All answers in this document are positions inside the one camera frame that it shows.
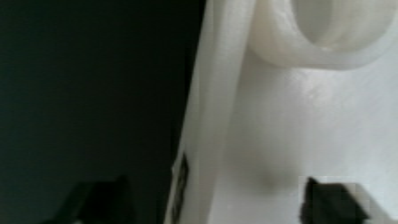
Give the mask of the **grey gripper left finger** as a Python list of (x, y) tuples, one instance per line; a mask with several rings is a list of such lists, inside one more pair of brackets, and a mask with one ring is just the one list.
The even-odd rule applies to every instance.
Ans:
[(128, 177), (80, 182), (55, 216), (41, 224), (133, 224), (133, 200)]

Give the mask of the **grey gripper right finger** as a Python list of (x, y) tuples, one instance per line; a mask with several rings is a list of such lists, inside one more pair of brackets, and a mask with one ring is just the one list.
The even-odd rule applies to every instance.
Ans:
[(364, 224), (369, 215), (341, 183), (320, 183), (307, 178), (300, 224)]

